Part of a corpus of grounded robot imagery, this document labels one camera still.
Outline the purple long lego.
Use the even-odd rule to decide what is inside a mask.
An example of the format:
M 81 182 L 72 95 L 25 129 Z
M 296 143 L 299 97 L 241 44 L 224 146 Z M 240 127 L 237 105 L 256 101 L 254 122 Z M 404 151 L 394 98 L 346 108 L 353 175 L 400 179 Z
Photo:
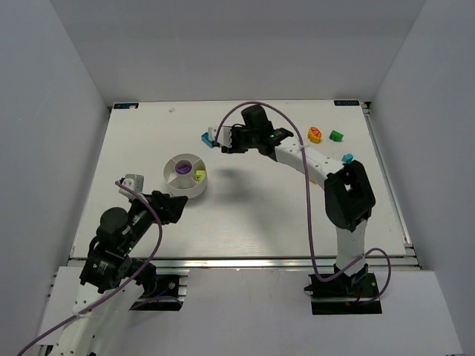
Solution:
M 175 165 L 175 172 L 180 175 L 188 174 L 192 170 L 192 164 L 189 161 L 179 161 Z

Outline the blue long lego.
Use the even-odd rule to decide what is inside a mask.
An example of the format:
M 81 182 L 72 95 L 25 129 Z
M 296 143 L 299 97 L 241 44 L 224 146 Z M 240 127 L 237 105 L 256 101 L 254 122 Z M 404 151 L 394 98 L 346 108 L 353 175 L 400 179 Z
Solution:
M 214 141 L 210 138 L 208 132 L 205 132 L 201 135 L 201 140 L 210 148 L 214 147 Z

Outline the lime lego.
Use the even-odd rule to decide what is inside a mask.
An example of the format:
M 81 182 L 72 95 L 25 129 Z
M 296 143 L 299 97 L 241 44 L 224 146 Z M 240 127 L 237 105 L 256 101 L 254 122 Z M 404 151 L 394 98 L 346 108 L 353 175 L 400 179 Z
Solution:
M 204 178 L 206 177 L 206 171 L 205 170 L 196 170 L 194 172 L 194 178 L 197 181 L 198 184 L 200 184 Z

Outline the small blue lego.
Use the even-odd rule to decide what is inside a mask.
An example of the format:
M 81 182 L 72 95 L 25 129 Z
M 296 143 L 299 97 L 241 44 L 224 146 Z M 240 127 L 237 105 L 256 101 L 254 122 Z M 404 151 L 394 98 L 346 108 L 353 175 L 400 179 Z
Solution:
M 353 161 L 353 159 L 354 159 L 354 156 L 352 154 L 345 154 L 343 155 L 341 160 L 345 163 L 350 163 Z

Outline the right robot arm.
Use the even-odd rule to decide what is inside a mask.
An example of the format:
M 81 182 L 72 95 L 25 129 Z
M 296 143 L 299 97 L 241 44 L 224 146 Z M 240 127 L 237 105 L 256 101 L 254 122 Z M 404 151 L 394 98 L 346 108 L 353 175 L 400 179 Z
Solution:
M 356 160 L 334 160 L 305 145 L 297 128 L 275 128 L 266 115 L 267 107 L 263 102 L 239 104 L 243 123 L 227 126 L 220 122 L 209 129 L 211 140 L 225 154 L 255 149 L 322 188 L 324 210 L 336 230 L 337 255 L 333 274 L 324 277 L 316 273 L 315 277 L 320 283 L 337 283 L 350 293 L 368 272 L 364 240 L 376 198 L 365 168 Z

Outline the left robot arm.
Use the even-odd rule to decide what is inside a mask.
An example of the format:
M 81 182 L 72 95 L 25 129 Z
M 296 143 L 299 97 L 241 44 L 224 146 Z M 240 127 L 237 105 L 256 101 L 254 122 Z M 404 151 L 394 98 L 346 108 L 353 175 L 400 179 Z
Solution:
M 100 217 L 79 276 L 73 320 L 62 328 L 52 355 L 103 355 L 133 307 L 161 302 L 171 303 L 175 310 L 182 306 L 168 276 L 158 275 L 150 260 L 129 254 L 152 225 L 177 223 L 187 197 L 130 189 L 122 194 L 131 207 L 109 208 Z

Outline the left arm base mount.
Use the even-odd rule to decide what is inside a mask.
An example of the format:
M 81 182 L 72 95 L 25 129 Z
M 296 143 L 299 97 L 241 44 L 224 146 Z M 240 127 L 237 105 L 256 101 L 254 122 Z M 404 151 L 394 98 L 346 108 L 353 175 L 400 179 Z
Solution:
M 178 312 L 186 297 L 186 270 L 158 271 L 154 281 L 145 287 L 144 294 L 133 303 L 131 311 Z

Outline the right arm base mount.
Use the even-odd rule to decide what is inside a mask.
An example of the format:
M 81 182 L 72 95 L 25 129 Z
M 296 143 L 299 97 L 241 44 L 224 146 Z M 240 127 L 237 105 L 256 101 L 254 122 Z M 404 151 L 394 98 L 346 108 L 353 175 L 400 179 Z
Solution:
M 323 283 L 311 274 L 304 292 L 310 296 L 313 315 L 382 314 L 381 302 L 376 299 L 379 287 L 374 273 L 369 273 L 351 291 L 337 280 Z

